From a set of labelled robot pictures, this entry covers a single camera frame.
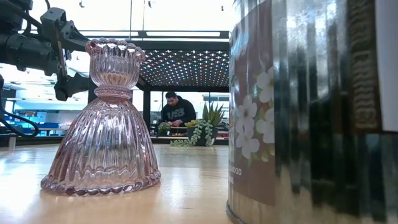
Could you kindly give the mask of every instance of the succulent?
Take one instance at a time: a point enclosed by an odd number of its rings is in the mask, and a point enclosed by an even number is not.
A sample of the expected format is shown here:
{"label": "succulent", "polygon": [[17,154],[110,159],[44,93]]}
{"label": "succulent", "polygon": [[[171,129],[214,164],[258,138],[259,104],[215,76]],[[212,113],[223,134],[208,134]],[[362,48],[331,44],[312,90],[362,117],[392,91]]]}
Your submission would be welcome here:
{"label": "succulent", "polygon": [[225,111],[222,111],[222,109],[223,105],[220,107],[217,105],[216,108],[213,107],[213,103],[209,108],[205,105],[205,108],[203,109],[203,119],[208,121],[214,127],[217,126],[224,117]]}
{"label": "succulent", "polygon": [[166,133],[170,130],[170,124],[168,122],[162,122],[157,127],[158,133]]}
{"label": "succulent", "polygon": [[193,128],[193,127],[195,127],[197,124],[198,124],[198,121],[197,121],[197,120],[191,120],[190,122],[185,123],[185,126],[186,126],[187,128]]}
{"label": "succulent", "polygon": [[170,146],[173,147],[188,147],[194,146],[198,139],[200,139],[200,134],[202,131],[206,132],[206,146],[211,145],[211,135],[213,134],[213,125],[210,121],[205,120],[196,120],[197,124],[195,125],[195,130],[193,130],[193,136],[188,140],[174,140],[170,142]]}

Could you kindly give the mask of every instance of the glass base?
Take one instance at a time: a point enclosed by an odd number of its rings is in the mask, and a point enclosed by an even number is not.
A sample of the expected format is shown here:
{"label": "glass base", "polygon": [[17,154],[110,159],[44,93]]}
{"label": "glass base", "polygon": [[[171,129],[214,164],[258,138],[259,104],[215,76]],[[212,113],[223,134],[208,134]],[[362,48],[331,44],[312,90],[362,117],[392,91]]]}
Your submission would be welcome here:
{"label": "glass base", "polygon": [[60,182],[54,181],[53,178],[49,175],[44,177],[42,180],[41,186],[43,190],[46,190],[55,194],[67,194],[73,195],[77,194],[79,196],[89,194],[96,195],[101,193],[103,195],[114,193],[114,194],[123,194],[130,193],[137,190],[145,189],[152,185],[159,183],[160,181],[160,172],[156,171],[154,174],[150,176],[144,177],[142,180],[136,180],[135,182],[131,182],[124,185],[119,185],[116,187],[105,187],[105,188],[79,188],[79,187],[66,187],[65,184],[61,184]]}

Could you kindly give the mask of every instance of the black hoodie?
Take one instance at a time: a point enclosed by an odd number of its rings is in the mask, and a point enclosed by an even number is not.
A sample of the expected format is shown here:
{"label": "black hoodie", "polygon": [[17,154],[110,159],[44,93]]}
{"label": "black hoodie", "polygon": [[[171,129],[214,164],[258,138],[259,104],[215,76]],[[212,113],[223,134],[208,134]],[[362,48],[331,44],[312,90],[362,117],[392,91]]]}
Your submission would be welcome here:
{"label": "black hoodie", "polygon": [[162,121],[181,120],[185,124],[197,118],[193,105],[188,100],[178,96],[178,103],[175,106],[165,105],[162,110]]}

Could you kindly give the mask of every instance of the perforated panel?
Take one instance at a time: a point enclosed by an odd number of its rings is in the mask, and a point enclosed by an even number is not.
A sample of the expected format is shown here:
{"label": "perforated panel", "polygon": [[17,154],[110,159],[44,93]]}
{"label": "perforated panel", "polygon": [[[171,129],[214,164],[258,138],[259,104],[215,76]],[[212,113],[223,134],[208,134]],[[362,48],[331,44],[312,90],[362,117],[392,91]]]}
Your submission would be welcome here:
{"label": "perforated panel", "polygon": [[226,51],[145,50],[140,76],[152,86],[228,86]]}

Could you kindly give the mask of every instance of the plant pot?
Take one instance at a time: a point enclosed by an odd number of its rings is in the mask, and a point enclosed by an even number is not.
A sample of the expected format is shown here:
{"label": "plant pot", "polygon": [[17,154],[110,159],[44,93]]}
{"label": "plant pot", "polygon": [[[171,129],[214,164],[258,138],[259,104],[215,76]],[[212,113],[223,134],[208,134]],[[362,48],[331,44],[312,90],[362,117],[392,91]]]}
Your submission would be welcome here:
{"label": "plant pot", "polygon": [[169,131],[159,131],[157,133],[158,136],[168,136],[169,135]]}
{"label": "plant pot", "polygon": [[[195,130],[195,127],[192,128],[187,128],[187,136],[189,139],[193,136],[193,131]],[[216,137],[217,137],[217,128],[213,128],[213,133],[211,134],[211,144],[213,145]],[[200,139],[198,139],[198,142],[195,144],[196,146],[206,146],[206,131],[204,128],[202,128],[202,132],[200,134]]]}

